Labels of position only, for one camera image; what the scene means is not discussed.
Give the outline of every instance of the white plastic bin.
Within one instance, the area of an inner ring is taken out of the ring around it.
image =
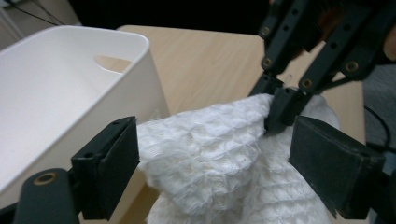
[[[128,63],[112,71],[102,56]],[[0,208],[19,199],[27,177],[70,169],[70,158],[109,122],[129,116],[169,116],[144,36],[58,26],[0,51]],[[144,176],[134,178],[128,188],[139,191]]]

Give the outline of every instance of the screw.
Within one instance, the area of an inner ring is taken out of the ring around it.
[[[358,69],[359,69],[359,64],[357,62],[349,61],[346,63],[346,71],[348,73],[356,72],[356,71],[358,71]]]
[[[264,26],[262,27],[262,35],[269,35],[270,34],[270,28]]]
[[[264,61],[262,62],[262,64],[263,64],[265,67],[269,67],[269,66],[271,65],[271,63],[272,63],[272,61],[271,61],[271,59],[269,59],[269,58],[265,58]]]
[[[312,80],[307,78],[303,80],[303,87],[308,89],[312,86]]]
[[[55,178],[56,178],[56,173],[50,172],[39,176],[33,181],[33,183],[37,186],[43,186],[51,183],[52,181],[55,180]]]

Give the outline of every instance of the bin handle hole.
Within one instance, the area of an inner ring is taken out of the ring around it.
[[[131,61],[109,57],[106,55],[95,55],[94,59],[99,66],[106,70],[110,70],[117,73],[123,73],[129,65],[132,64]]]

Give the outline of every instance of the wooden table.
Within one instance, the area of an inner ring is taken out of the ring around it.
[[[135,25],[119,30],[144,35],[150,41],[171,114],[245,98],[262,73],[263,43],[257,35]],[[280,77],[295,85],[319,48],[293,61]],[[337,114],[341,130],[364,143],[361,83],[331,89],[324,96]],[[122,223],[144,223],[156,197],[155,190],[143,188]]]

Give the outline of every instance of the wire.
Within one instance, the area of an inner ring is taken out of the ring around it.
[[[52,15],[44,6],[43,4],[40,3],[40,1],[38,0],[31,0],[31,2],[33,2],[36,6],[38,6],[39,8],[41,8],[41,10],[43,10],[48,16],[49,18],[52,20],[56,20],[57,22],[59,22],[61,25],[64,25],[63,22],[61,22],[58,18],[56,18],[54,15]]]
[[[59,25],[59,24],[56,24],[56,23],[54,23],[54,22],[52,22],[52,21],[47,21],[47,20],[45,20],[45,19],[43,19],[43,18],[41,18],[41,17],[38,17],[38,16],[36,16],[36,15],[33,15],[32,13],[27,12],[27,11],[25,11],[25,10],[23,10],[23,9],[21,9],[21,8],[19,8],[19,7],[17,7],[11,0],[5,0],[5,2],[9,3],[9,4],[10,4],[12,7],[14,7],[15,9],[17,9],[17,10],[19,10],[19,11],[21,11],[21,12],[23,12],[23,13],[29,15],[29,16],[35,17],[35,18],[37,18],[37,19],[39,19],[39,20],[45,21],[45,22],[50,23],[50,24],[55,25],[55,26],[58,26],[58,25]]]
[[[386,150],[390,150],[390,151],[394,151],[392,150],[389,145],[390,145],[390,129],[388,124],[377,114],[374,112],[373,109],[371,109],[370,107],[368,107],[367,105],[364,106],[364,109],[366,109],[368,112],[370,112],[380,123],[381,125],[384,127],[385,130],[385,135],[386,135],[386,139],[385,139],[385,145],[383,146]]]

